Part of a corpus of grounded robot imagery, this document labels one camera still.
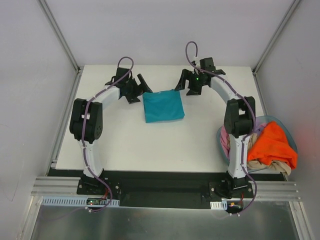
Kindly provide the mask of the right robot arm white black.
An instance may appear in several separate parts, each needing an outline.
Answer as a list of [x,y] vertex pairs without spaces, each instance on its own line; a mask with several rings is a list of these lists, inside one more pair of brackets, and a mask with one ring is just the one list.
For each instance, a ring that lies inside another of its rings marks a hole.
[[256,126],[256,102],[252,96],[244,97],[226,79],[226,73],[217,69],[213,58],[207,57],[189,62],[193,70],[183,69],[175,91],[182,91],[188,82],[188,96],[199,96],[202,88],[210,87],[226,104],[223,126],[229,135],[228,174],[233,179],[247,175],[249,135]]

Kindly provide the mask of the teal t shirt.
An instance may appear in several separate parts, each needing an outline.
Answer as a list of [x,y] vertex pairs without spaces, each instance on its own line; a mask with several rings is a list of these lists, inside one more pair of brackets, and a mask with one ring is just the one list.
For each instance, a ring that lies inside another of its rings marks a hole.
[[145,92],[142,95],[145,122],[172,122],[185,117],[181,94],[179,91],[165,90]]

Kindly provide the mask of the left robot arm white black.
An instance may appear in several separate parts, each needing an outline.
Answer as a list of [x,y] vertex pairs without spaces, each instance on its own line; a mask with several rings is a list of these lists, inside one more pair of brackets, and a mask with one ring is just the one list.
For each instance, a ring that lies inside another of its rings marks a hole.
[[138,74],[139,83],[128,68],[118,67],[116,74],[104,88],[89,99],[76,98],[73,102],[69,131],[80,145],[86,177],[92,178],[88,188],[99,195],[105,191],[106,183],[99,177],[104,171],[98,146],[95,142],[103,133],[103,111],[124,97],[129,104],[139,103],[143,93],[153,91],[147,85],[142,74]]

